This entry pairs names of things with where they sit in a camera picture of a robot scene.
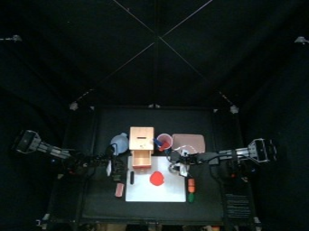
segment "small object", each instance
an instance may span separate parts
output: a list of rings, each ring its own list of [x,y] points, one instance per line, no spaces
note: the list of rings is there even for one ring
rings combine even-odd
[[[194,178],[189,179],[189,192],[190,193],[195,192],[195,180],[194,180]]]
[[[111,145],[115,148],[115,152],[114,152],[115,156],[126,152],[130,148],[130,140],[127,134],[122,133],[116,135],[111,140]]]
[[[189,202],[193,203],[194,202],[194,192],[195,192],[195,180],[194,178],[189,179]]]
[[[163,142],[162,146],[159,147],[159,152],[170,148],[170,144],[167,142]]]
[[[155,138],[154,138],[154,143],[161,147],[162,146],[162,142],[159,142]]]
[[[193,203],[194,202],[194,193],[189,194],[189,202]]]
[[[162,148],[162,151],[166,150],[166,149],[169,149],[171,147],[171,145],[173,145],[173,138],[171,138],[171,136],[169,134],[161,134],[161,135],[158,135],[157,140],[162,143],[162,146],[165,145],[165,148]]]
[[[123,183],[118,183],[116,192],[115,192],[116,198],[120,198],[120,197],[122,197],[123,188],[124,188],[124,184],[123,184]]]
[[[134,184],[134,171],[130,172],[130,184]]]
[[[150,182],[155,186],[161,186],[165,183],[165,176],[159,171],[155,171],[153,175],[150,176]]]

